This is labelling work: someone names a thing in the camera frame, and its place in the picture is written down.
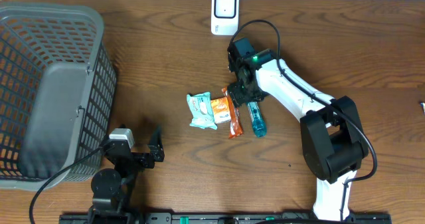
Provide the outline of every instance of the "green connector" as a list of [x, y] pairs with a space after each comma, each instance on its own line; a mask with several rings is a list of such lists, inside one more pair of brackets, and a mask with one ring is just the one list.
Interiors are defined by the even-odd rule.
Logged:
[[189, 224], [188, 217], [180, 217], [180, 224]]

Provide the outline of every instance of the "snack package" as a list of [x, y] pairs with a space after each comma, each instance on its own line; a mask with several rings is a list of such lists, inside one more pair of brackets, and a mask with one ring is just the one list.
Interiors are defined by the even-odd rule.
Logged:
[[242, 126], [240, 125], [239, 108], [235, 108], [233, 105], [232, 98], [227, 94], [227, 87], [221, 89], [227, 98], [228, 107], [230, 110], [230, 134], [228, 138], [235, 138], [244, 133]]
[[197, 94], [194, 96], [190, 96], [188, 94], [186, 96], [186, 101], [193, 115], [190, 126], [202, 129], [217, 129], [217, 125], [214, 123], [213, 109], [211, 108], [210, 92], [205, 92], [203, 94]]
[[227, 97], [211, 100], [211, 107], [214, 113], [214, 122], [216, 124], [230, 121], [230, 110], [228, 108]]

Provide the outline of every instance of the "small robot arm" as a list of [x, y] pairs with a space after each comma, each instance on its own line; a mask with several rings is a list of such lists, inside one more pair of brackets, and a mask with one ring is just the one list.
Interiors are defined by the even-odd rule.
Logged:
[[[263, 101], [272, 95], [300, 122], [303, 156], [310, 170], [317, 177], [317, 197], [313, 212], [318, 219], [339, 221], [349, 216], [348, 184], [355, 177], [361, 160], [368, 154], [366, 144], [353, 127], [334, 112], [311, 99], [294, 86], [278, 69], [276, 54], [270, 49], [257, 53], [247, 38], [234, 41], [228, 48], [229, 70], [236, 73], [237, 81], [228, 86], [236, 107], [251, 101]], [[285, 61], [280, 66], [293, 82], [324, 102], [348, 115], [361, 129], [354, 102], [344, 96], [338, 100], [324, 94], [292, 72]], [[327, 128], [339, 126], [339, 131], [329, 135]]]

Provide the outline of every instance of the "wood grain surface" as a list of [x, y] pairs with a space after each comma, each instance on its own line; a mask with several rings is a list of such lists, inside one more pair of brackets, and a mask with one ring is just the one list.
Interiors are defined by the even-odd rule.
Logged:
[[[302, 156], [299, 124], [275, 99], [260, 108], [268, 134], [256, 138], [246, 107], [245, 134], [189, 127], [186, 94], [213, 98], [235, 81], [227, 69], [230, 37], [210, 32], [211, 0], [6, 0], [86, 5], [105, 22], [104, 44], [116, 66], [118, 89], [110, 128], [133, 130], [144, 150], [163, 127], [165, 161], [140, 175], [131, 203], [175, 212], [281, 212], [311, 209], [315, 177]], [[282, 35], [282, 57], [314, 87], [351, 97], [379, 159], [376, 176], [355, 183], [353, 211], [383, 211], [393, 223], [425, 219], [425, 1], [241, 0], [240, 23], [267, 19]], [[276, 48], [265, 25], [241, 36], [258, 50]], [[370, 156], [359, 175], [370, 171]], [[110, 166], [104, 162], [103, 167]], [[28, 223], [34, 193], [0, 191], [0, 223]], [[62, 183], [41, 194], [37, 223], [86, 212], [90, 181]]]

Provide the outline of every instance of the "white device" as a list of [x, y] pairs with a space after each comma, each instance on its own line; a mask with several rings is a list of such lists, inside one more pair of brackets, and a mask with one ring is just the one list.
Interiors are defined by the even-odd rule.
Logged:
[[212, 0], [211, 32], [234, 35], [239, 24], [239, 0]]
[[[285, 73], [291, 77], [293, 81], [305, 88], [316, 97], [330, 104], [332, 96], [324, 94], [298, 75], [289, 69], [283, 59], [280, 59], [280, 66], [285, 70]], [[256, 71], [256, 79], [258, 86], [264, 92], [269, 93], [274, 98], [279, 100], [298, 120], [304, 117], [309, 110], [318, 111], [324, 105], [312, 100], [304, 92], [295, 87], [288, 79], [286, 79], [278, 69], [277, 60], [271, 60], [262, 65]], [[341, 219], [341, 200], [343, 199], [344, 183], [347, 179], [354, 178], [357, 171], [349, 171], [346, 174], [338, 177], [335, 183], [330, 184], [328, 181], [317, 179], [317, 196], [313, 206], [313, 212], [318, 219], [340, 221]], [[343, 218], [347, 218], [350, 214], [348, 209], [348, 199], [350, 194], [351, 183], [348, 184], [347, 193], [345, 196], [345, 205], [343, 210]]]
[[109, 135], [109, 139], [113, 140], [127, 140], [130, 149], [134, 146], [133, 133], [128, 128], [116, 128]]

